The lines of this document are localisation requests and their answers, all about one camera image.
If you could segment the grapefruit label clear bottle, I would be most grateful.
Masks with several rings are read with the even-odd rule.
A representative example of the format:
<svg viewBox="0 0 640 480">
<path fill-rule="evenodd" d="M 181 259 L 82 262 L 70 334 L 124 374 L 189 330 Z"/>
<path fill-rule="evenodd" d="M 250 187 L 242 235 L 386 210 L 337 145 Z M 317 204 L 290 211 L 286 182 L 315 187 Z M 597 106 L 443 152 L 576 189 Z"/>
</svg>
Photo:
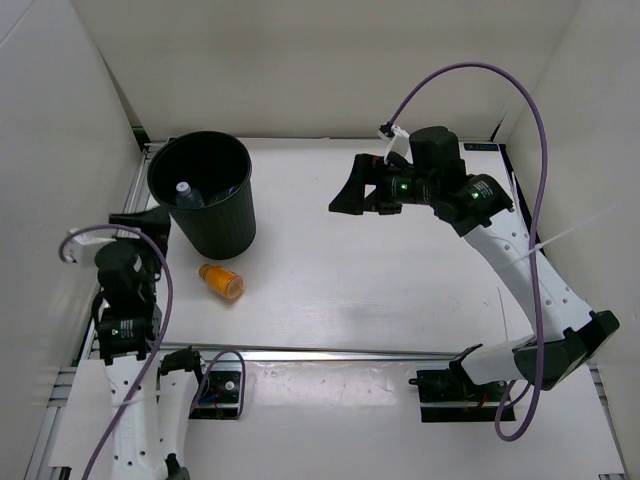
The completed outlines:
<svg viewBox="0 0 640 480">
<path fill-rule="evenodd" d="M 188 182 L 176 184 L 176 206 L 183 209 L 200 209 L 204 207 L 204 200 L 200 191 L 192 188 Z"/>
</svg>

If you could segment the blue label clear bottle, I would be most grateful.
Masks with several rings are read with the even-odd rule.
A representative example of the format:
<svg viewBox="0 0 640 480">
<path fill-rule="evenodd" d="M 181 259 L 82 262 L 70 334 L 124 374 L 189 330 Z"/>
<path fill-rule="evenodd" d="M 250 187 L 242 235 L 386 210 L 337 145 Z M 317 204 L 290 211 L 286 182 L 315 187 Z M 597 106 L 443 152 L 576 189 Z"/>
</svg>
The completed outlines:
<svg viewBox="0 0 640 480">
<path fill-rule="evenodd" d="M 220 203 L 220 202 L 224 201 L 229 196 L 231 196 L 237 189 L 238 189 L 238 186 L 237 185 L 233 185 L 233 186 L 230 186 L 230 187 L 225 188 L 223 190 L 220 190 L 219 192 L 213 194 L 209 198 L 208 205 L 215 205 L 217 203 Z"/>
</svg>

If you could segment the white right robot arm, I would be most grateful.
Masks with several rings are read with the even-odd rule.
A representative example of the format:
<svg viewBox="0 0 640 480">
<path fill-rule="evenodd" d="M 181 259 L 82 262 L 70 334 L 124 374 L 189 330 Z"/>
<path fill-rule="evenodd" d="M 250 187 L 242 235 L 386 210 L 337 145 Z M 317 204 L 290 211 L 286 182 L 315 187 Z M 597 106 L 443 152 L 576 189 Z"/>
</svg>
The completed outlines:
<svg viewBox="0 0 640 480">
<path fill-rule="evenodd" d="M 595 311 L 546 257 L 529 248 L 513 201 L 488 174 L 470 174 L 457 136 L 444 126 L 404 135 L 405 149 L 358 154 L 329 205 L 347 215 L 395 215 L 403 205 L 427 205 L 492 267 L 529 320 L 530 338 L 474 346 L 449 364 L 449 387 L 470 400 L 485 385 L 525 380 L 551 390 L 590 360 L 619 329 L 616 316 Z"/>
</svg>

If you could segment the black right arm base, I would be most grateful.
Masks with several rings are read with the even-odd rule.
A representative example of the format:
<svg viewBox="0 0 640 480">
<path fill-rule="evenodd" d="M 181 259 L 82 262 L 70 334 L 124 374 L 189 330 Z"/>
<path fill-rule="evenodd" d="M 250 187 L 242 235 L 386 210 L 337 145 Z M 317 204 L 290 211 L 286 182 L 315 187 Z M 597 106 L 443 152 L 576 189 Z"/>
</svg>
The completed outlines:
<svg viewBox="0 0 640 480">
<path fill-rule="evenodd" d="M 408 380 L 418 391 L 422 423 L 493 423 L 505 382 L 467 388 L 449 370 L 418 370 Z"/>
</svg>

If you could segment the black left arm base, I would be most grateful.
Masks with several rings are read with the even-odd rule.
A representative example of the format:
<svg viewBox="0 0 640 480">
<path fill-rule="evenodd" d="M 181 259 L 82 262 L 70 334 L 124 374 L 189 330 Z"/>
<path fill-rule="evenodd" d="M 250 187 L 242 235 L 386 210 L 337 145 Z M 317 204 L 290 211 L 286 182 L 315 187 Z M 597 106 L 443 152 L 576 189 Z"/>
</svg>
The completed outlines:
<svg viewBox="0 0 640 480">
<path fill-rule="evenodd" d="M 214 366 L 189 418 L 239 420 L 244 409 L 245 372 L 246 368 L 240 361 Z"/>
</svg>

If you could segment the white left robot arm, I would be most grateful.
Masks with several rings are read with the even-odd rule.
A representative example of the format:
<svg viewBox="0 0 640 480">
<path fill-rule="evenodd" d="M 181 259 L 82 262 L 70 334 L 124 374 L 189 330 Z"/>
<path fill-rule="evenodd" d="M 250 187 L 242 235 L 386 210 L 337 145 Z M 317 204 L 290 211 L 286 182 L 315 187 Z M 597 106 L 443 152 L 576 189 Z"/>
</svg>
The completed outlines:
<svg viewBox="0 0 640 480">
<path fill-rule="evenodd" d="M 187 479 L 184 445 L 193 400 L 206 395 L 210 377 L 197 350 L 165 356 L 154 345 L 162 329 L 156 284 L 171 228 L 164 207 L 113 214 L 110 224 L 129 227 L 95 256 L 99 299 L 95 322 L 99 358 L 109 382 L 113 417 L 99 444 L 113 443 L 114 479 Z"/>
</svg>

